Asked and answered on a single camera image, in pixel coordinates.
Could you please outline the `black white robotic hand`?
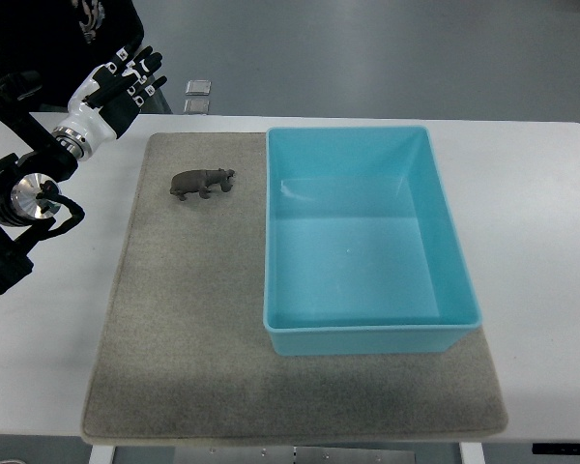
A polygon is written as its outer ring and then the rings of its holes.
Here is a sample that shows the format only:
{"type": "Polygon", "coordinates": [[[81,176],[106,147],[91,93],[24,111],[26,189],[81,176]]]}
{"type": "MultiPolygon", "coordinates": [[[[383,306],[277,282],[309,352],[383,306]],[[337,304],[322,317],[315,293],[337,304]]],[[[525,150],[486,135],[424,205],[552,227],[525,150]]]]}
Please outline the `black white robotic hand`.
{"type": "Polygon", "coordinates": [[[112,138],[121,137],[166,83],[166,77],[155,76],[161,64],[162,55],[151,46],[120,48],[108,62],[94,68],[72,95],[71,120],[79,125],[91,121],[112,138]]]}

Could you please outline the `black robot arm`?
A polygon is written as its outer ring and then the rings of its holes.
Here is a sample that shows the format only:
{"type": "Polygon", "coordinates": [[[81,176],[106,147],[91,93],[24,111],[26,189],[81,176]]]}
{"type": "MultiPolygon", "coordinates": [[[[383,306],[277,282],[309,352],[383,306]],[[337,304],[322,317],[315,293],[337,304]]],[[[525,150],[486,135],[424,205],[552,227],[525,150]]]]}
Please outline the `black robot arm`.
{"type": "Polygon", "coordinates": [[[98,111],[80,101],[54,131],[47,131],[24,104],[40,88],[36,72],[0,79],[0,121],[31,149],[22,157],[0,159],[0,295],[32,272],[28,254],[33,247],[83,221],[83,208],[59,185],[103,142],[117,137],[98,111]]]}

